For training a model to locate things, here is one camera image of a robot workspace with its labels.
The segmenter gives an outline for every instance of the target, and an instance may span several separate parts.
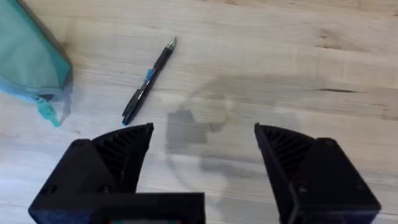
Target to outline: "pen clip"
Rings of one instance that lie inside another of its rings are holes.
[[[136,90],[136,92],[131,97],[129,103],[127,104],[126,108],[123,111],[122,116],[126,116],[128,113],[130,113],[131,108],[133,108],[137,104],[138,94],[139,94],[139,89]]]

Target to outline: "pen grip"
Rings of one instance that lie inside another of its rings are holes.
[[[166,64],[167,60],[171,56],[172,52],[173,51],[168,49],[167,47],[165,49],[163,49],[163,52],[157,59],[155,65],[154,65],[154,68],[156,68],[158,71],[161,71],[163,69],[164,65]]]

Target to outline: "zipper pull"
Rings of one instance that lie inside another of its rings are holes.
[[[37,106],[37,111],[46,120],[51,121],[54,127],[59,127],[61,124],[57,120],[57,114],[55,113],[54,107],[45,99],[39,96],[32,96]]]

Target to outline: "ribbed surface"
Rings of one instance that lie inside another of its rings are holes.
[[[106,167],[114,175],[116,181],[121,180],[123,176],[127,155],[129,150],[132,149],[134,136],[139,131],[137,129],[109,133],[93,141]]]
[[[266,126],[264,133],[287,178],[291,180],[299,169],[313,139],[293,131]]]

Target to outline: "blue pen accent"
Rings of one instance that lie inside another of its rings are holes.
[[[148,81],[150,77],[152,76],[152,69],[148,69],[147,75],[145,76],[144,82]]]

